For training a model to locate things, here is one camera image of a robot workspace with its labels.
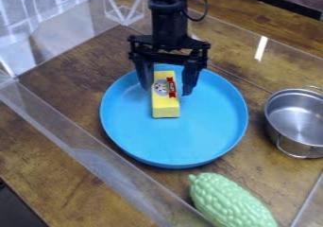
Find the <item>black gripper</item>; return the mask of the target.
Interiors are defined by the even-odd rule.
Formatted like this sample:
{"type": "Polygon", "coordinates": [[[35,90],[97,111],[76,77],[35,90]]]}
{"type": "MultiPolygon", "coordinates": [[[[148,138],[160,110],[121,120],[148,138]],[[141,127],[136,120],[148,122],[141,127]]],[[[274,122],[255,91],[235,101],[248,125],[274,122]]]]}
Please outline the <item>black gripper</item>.
{"type": "Polygon", "coordinates": [[[131,35],[127,40],[128,58],[135,64],[141,87],[145,90],[151,88],[155,63],[183,65],[183,95],[188,96],[196,87],[199,72],[207,66],[211,45],[191,37],[186,37],[179,46],[156,44],[151,35],[131,35]]]}

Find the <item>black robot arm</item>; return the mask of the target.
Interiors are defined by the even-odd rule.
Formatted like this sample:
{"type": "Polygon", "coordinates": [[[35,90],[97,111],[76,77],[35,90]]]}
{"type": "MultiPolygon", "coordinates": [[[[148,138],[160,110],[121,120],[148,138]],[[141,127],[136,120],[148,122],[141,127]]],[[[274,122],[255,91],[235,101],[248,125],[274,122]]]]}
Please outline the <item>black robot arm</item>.
{"type": "Polygon", "coordinates": [[[183,95],[188,96],[199,78],[199,72],[207,67],[211,45],[188,35],[188,21],[199,22],[208,12],[204,2],[204,13],[199,18],[188,14],[187,0],[149,0],[151,35],[128,37],[128,58],[135,64],[140,85],[148,89],[153,82],[153,65],[157,62],[182,65],[183,95]]]}

